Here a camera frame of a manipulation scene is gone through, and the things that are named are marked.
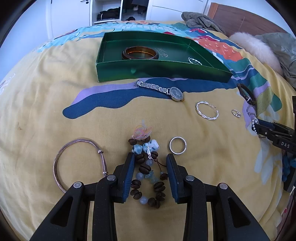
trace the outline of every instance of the twisted silver bracelet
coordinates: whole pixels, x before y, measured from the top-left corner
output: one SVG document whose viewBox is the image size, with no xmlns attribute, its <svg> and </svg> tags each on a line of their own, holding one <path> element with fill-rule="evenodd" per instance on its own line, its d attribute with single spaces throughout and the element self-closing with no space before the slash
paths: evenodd
<svg viewBox="0 0 296 241">
<path fill-rule="evenodd" d="M 215 116 L 215 117 L 207 117 L 207 116 L 205 116 L 205 115 L 204 115 L 203 113 L 201 113 L 200 110 L 198 109 L 198 105 L 199 105 L 199 104 L 206 104 L 206 105 L 208 105 L 209 107 L 211 107 L 213 110 L 216 111 L 216 113 L 217 113 L 216 116 Z M 197 103 L 195 104 L 195 109 L 196 109 L 197 113 L 198 113 L 201 117 L 203 117 L 203 118 L 205 118 L 205 119 L 207 119 L 207 120 L 209 120 L 209 121 L 215 120 L 215 119 L 217 119 L 218 116 L 219 116 L 219 112 L 218 112 L 218 110 L 216 109 L 216 107 L 213 106 L 213 105 L 211 105 L 211 104 L 209 104 L 209 103 L 206 102 L 206 101 L 200 101 L 200 102 L 197 102 Z"/>
</svg>

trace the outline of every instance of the grey plush blanket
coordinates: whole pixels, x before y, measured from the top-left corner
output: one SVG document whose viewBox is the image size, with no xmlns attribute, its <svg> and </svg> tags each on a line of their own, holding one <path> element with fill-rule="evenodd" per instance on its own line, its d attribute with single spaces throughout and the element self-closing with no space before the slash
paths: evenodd
<svg viewBox="0 0 296 241">
<path fill-rule="evenodd" d="M 279 59 L 285 79 L 296 89 L 296 39 L 291 34 L 268 33 L 256 35 L 265 42 Z"/>
<path fill-rule="evenodd" d="M 226 35 L 226 32 L 213 19 L 202 13 L 183 12 L 181 18 L 186 22 L 188 28 L 205 28 Z"/>
</svg>

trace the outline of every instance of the white wall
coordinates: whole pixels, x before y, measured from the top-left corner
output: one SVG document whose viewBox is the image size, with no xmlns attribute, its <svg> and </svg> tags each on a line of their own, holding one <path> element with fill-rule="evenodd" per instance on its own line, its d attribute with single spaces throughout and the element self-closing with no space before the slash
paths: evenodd
<svg viewBox="0 0 296 241">
<path fill-rule="evenodd" d="M 17 20 L 0 48 L 0 81 L 27 53 L 47 37 L 46 0 L 37 0 Z"/>
<path fill-rule="evenodd" d="M 255 13 L 280 26 L 288 33 L 293 34 L 292 30 L 282 16 L 265 0 L 208 0 L 204 14 L 208 13 L 211 2 L 237 7 Z"/>
</svg>

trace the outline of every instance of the silver ring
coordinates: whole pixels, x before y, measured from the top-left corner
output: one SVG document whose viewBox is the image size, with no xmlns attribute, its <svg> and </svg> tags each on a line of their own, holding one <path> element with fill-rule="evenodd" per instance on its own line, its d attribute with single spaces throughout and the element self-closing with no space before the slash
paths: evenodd
<svg viewBox="0 0 296 241">
<path fill-rule="evenodd" d="M 237 110 L 231 110 L 231 113 L 237 118 L 240 118 L 242 116 L 242 114 L 239 113 Z"/>
<path fill-rule="evenodd" d="M 216 116 L 215 117 L 207 117 L 207 116 L 205 116 L 203 113 L 201 113 L 200 112 L 200 110 L 198 109 L 198 105 L 199 104 L 206 104 L 206 105 L 208 105 L 209 107 L 211 107 L 213 110 L 215 110 L 216 111 Z M 200 101 L 200 102 L 197 102 L 196 104 L 195 104 L 195 109 L 196 109 L 196 111 L 197 111 L 197 113 L 201 116 L 201 117 L 203 117 L 203 118 L 205 118 L 205 119 L 207 119 L 207 120 L 209 120 L 209 121 L 211 121 L 211 120 L 215 120 L 215 119 L 217 119 L 218 118 L 218 116 L 219 116 L 219 113 L 218 113 L 218 110 L 216 109 L 216 107 L 215 106 L 213 106 L 213 105 L 211 105 L 211 104 L 209 104 L 208 102 L 206 102 L 206 101 Z"/>
<path fill-rule="evenodd" d="M 172 150 L 172 147 L 171 147 L 172 141 L 173 141 L 174 139 L 176 139 L 176 138 L 179 138 L 179 139 L 181 139 L 181 140 L 184 142 L 184 150 L 183 150 L 182 152 L 180 152 L 180 153 L 176 153 L 176 152 L 174 152 L 174 151 Z M 184 153 L 184 152 L 186 151 L 187 143 L 186 143 L 186 141 L 185 141 L 185 139 L 184 139 L 183 137 L 174 137 L 174 138 L 170 141 L 169 146 L 170 146 L 170 151 L 171 151 L 172 153 L 174 153 L 174 154 L 176 154 L 176 155 L 180 155 L 180 154 L 182 154 L 182 153 Z"/>
<path fill-rule="evenodd" d="M 194 59 L 194 58 L 188 58 L 188 62 L 191 64 L 199 64 L 202 65 L 201 62 L 199 62 L 198 60 Z"/>
</svg>

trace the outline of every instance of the green box tray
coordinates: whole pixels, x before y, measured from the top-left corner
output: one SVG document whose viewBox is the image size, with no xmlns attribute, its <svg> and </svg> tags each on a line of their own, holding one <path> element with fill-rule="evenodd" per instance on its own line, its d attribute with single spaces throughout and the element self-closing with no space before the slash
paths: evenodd
<svg viewBox="0 0 296 241">
<path fill-rule="evenodd" d="M 158 60 L 123 60 L 127 47 L 145 46 L 159 54 Z M 202 65 L 191 64 L 194 58 Z M 105 33 L 96 60 L 99 82 L 145 77 L 189 78 L 228 82 L 232 73 L 195 41 L 148 31 Z"/>
</svg>

